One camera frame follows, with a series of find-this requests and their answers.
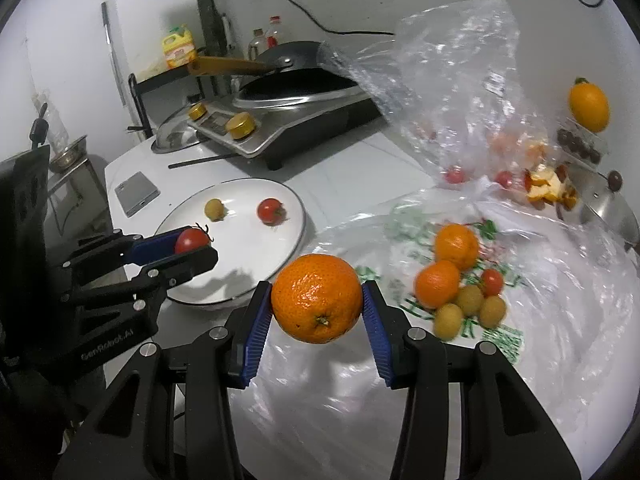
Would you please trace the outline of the red cherry tomato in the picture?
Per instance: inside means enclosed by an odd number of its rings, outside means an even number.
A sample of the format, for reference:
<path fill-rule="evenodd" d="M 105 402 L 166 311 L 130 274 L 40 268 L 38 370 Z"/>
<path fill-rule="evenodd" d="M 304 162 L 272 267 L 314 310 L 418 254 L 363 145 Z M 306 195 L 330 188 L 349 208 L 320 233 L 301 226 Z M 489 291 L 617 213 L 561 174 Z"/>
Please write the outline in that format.
<path fill-rule="evenodd" d="M 208 227 L 203 228 L 199 224 L 189 226 L 184 229 L 177 237 L 174 252 L 183 254 L 184 252 L 192 252 L 192 250 L 209 246 L 213 243 L 213 237 L 209 235 Z"/>
<path fill-rule="evenodd" d="M 496 269 L 486 269 L 480 277 L 480 288 L 485 297 L 498 296 L 504 286 L 503 276 Z"/>

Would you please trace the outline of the yellow-green small fruit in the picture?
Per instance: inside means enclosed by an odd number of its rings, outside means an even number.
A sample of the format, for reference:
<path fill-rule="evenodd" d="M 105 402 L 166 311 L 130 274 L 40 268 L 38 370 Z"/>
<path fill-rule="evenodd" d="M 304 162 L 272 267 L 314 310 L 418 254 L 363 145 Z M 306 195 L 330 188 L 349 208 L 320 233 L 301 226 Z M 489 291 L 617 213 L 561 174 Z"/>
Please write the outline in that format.
<path fill-rule="evenodd" d="M 465 285 L 461 287 L 454 298 L 456 304 L 466 318 L 472 318 L 480 312 L 484 304 L 485 296 L 477 285 Z"/>
<path fill-rule="evenodd" d="M 500 296 L 486 297 L 478 311 L 478 322 L 484 328 L 492 330 L 500 325 L 506 316 L 506 303 Z"/>
<path fill-rule="evenodd" d="M 433 321 L 433 332 L 440 340 L 451 340 L 460 333 L 464 315 L 456 304 L 444 304 L 440 307 Z"/>

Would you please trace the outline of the orange tangerine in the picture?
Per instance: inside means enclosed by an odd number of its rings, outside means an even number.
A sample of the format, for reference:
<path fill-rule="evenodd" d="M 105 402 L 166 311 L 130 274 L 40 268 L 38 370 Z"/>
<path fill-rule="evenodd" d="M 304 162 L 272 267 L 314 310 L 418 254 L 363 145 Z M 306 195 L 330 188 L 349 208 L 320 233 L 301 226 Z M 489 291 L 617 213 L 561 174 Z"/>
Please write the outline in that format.
<path fill-rule="evenodd" d="M 436 310 L 456 298 L 460 280 L 460 271 L 452 262 L 436 261 L 414 279 L 414 296 L 425 309 Z"/>
<path fill-rule="evenodd" d="M 436 234 L 436 261 L 449 261 L 461 272 L 472 269 L 480 255 L 480 242 L 473 231 L 463 224 L 450 223 Z"/>

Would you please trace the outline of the large orange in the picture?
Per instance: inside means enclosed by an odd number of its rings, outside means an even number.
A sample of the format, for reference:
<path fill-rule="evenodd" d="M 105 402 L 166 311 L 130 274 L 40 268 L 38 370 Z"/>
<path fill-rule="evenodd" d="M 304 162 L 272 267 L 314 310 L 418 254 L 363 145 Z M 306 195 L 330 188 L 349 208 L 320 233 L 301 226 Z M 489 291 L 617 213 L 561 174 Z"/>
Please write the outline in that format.
<path fill-rule="evenodd" d="M 331 255 L 298 257 L 271 289 L 271 309 L 280 327 L 307 344 L 326 344 L 345 335 L 357 323 L 362 305 L 355 270 Z"/>

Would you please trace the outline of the grey smartphone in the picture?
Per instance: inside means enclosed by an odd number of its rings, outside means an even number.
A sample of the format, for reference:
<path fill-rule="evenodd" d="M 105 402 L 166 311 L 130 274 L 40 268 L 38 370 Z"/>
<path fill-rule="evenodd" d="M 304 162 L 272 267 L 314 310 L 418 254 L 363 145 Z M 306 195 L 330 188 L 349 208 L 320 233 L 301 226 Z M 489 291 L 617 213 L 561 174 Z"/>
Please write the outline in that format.
<path fill-rule="evenodd" d="M 125 216 L 131 218 L 160 196 L 160 190 L 145 174 L 138 171 L 117 185 L 115 194 Z"/>

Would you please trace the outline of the white round plate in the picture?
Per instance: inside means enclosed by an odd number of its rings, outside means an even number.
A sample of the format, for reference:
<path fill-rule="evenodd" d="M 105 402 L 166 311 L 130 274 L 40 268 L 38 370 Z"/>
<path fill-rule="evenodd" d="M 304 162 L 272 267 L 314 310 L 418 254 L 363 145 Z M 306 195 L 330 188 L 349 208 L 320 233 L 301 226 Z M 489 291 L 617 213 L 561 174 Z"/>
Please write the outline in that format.
<path fill-rule="evenodd" d="M 280 200 L 286 211 L 278 226 L 266 226 L 257 217 L 257 206 L 269 197 Z M 211 198 L 219 198 L 226 206 L 224 220 L 211 222 L 204 214 Z M 175 206 L 156 232 L 196 224 L 208 227 L 218 262 L 213 270 L 171 289 L 168 298 L 177 304 L 214 310 L 236 304 L 293 258 L 305 234 L 306 212 L 298 195 L 284 184 L 233 179 L 188 197 Z"/>

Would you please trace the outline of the steel dome lid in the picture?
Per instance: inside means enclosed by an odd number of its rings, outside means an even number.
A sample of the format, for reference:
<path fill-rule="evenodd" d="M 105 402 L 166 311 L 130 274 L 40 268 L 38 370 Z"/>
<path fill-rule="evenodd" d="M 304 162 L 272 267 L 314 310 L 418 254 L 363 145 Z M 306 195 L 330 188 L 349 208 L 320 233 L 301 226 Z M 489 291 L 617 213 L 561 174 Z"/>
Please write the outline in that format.
<path fill-rule="evenodd" d="M 205 141 L 188 124 L 190 105 L 179 108 L 156 129 L 151 150 L 155 154 L 175 153 Z"/>

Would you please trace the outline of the black chopstick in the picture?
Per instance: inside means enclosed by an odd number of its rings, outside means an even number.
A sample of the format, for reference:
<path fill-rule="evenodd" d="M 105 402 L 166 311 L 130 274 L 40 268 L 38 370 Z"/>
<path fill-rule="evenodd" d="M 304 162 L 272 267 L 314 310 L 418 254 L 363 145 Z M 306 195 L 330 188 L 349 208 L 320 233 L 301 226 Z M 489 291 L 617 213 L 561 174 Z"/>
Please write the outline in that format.
<path fill-rule="evenodd" d="M 218 160 L 226 160 L 226 159 L 232 159 L 232 158 L 238 158 L 238 157 L 240 157 L 240 155 L 231 154 L 231 153 L 223 154 L 223 155 L 207 156 L 207 157 L 201 157 L 196 159 L 184 160 L 183 162 L 173 162 L 172 164 L 169 164 L 167 168 L 170 170 L 179 169 L 179 168 L 190 167 L 190 166 L 195 166 L 199 164 L 205 164 L 206 162 L 218 162 Z"/>

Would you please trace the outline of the red tomato on plate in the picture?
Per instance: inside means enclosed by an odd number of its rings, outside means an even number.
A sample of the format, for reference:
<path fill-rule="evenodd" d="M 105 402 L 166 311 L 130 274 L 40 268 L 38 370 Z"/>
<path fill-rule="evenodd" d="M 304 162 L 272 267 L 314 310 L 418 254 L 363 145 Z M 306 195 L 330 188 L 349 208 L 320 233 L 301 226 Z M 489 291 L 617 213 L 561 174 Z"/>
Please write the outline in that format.
<path fill-rule="evenodd" d="M 257 206 L 257 217 L 266 226 L 278 226 L 286 218 L 286 211 L 280 200 L 269 197 Z"/>

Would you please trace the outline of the printed white plastic bag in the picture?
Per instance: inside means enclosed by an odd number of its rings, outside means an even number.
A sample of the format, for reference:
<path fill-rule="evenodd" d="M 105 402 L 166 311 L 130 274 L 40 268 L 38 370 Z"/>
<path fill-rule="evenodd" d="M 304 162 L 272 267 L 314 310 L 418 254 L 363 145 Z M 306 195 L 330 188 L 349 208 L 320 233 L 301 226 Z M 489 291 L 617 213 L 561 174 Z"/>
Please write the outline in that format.
<path fill-rule="evenodd" d="M 463 224 L 480 253 L 439 310 L 416 296 L 438 233 Z M 638 268 L 600 226 L 571 226 L 493 190 L 423 190 L 318 233 L 408 321 L 450 344 L 494 344 L 558 427 L 584 477 L 618 449 L 639 387 Z M 261 479 L 384 479 L 406 396 L 378 376 L 366 330 L 304 344 L 272 326 L 260 369 L 232 398 L 245 467 Z"/>

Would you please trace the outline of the induction cooker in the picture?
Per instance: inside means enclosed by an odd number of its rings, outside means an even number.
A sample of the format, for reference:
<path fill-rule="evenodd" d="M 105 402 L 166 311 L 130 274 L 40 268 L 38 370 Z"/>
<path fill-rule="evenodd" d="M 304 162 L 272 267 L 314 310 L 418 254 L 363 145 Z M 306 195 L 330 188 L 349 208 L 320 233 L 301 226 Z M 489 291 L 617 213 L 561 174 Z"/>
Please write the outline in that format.
<path fill-rule="evenodd" d="M 258 77 L 236 92 L 191 107 L 197 133 L 268 168 L 372 122 L 378 108 L 355 81 L 322 68 Z"/>

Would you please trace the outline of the yellow oil bottle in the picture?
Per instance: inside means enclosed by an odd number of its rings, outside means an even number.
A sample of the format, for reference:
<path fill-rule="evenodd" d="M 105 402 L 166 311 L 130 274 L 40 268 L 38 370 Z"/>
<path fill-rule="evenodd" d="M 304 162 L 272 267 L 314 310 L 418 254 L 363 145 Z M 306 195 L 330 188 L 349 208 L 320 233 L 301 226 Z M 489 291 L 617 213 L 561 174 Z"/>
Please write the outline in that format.
<path fill-rule="evenodd" d="M 189 64 L 198 56 L 190 29 L 181 25 L 174 27 L 162 40 L 165 62 L 171 70 Z"/>

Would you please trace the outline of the steel pot lid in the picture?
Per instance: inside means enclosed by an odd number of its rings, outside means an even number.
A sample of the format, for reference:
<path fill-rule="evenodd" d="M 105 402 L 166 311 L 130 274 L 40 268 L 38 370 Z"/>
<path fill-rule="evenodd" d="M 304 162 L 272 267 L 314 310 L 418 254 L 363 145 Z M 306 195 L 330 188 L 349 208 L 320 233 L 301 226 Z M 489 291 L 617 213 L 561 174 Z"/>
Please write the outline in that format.
<path fill-rule="evenodd" d="M 577 192 L 577 203 L 567 210 L 556 208 L 558 216 L 566 223 L 597 223 L 617 234 L 624 242 L 626 252 L 639 252 L 639 222 L 636 215 L 620 194 L 623 179 L 618 171 L 607 176 L 583 166 L 567 166 L 567 177 Z"/>

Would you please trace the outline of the clear plastic bag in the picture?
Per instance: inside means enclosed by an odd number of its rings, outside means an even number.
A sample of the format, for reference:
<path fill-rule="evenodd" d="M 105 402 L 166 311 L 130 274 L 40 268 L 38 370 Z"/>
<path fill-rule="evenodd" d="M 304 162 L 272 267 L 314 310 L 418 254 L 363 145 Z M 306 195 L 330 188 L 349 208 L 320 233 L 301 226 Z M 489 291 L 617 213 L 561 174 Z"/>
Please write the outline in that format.
<path fill-rule="evenodd" d="M 521 86 L 519 39 L 506 0 L 468 0 L 409 15 L 369 47 L 322 44 L 318 63 L 355 81 L 437 182 L 510 174 L 522 188 L 561 150 Z"/>

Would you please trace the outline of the orange on glass jar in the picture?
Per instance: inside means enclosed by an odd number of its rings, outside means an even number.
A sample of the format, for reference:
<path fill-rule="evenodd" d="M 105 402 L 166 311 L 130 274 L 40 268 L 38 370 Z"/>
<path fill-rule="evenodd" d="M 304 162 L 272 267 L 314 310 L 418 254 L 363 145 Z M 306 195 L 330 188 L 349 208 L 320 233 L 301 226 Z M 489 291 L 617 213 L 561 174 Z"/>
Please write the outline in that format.
<path fill-rule="evenodd" d="M 608 97 L 584 77 L 575 79 L 568 92 L 568 107 L 576 122 L 592 133 L 602 132 L 610 122 Z"/>

